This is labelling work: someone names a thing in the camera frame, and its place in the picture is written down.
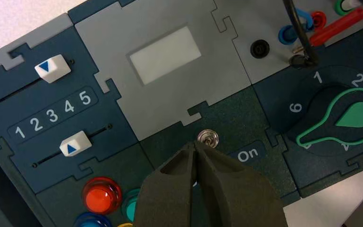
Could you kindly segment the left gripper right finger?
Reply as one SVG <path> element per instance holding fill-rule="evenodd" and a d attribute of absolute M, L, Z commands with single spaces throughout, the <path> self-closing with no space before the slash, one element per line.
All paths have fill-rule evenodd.
<path fill-rule="evenodd" d="M 212 227 L 286 227 L 283 203 L 252 167 L 196 143 L 197 182 Z"/>

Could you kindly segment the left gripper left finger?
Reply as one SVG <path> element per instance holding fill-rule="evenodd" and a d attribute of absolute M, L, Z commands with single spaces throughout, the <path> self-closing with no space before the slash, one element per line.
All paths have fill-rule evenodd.
<path fill-rule="evenodd" d="M 141 186 L 135 227 L 188 227 L 197 179 L 196 148 L 189 142 L 153 171 Z"/>

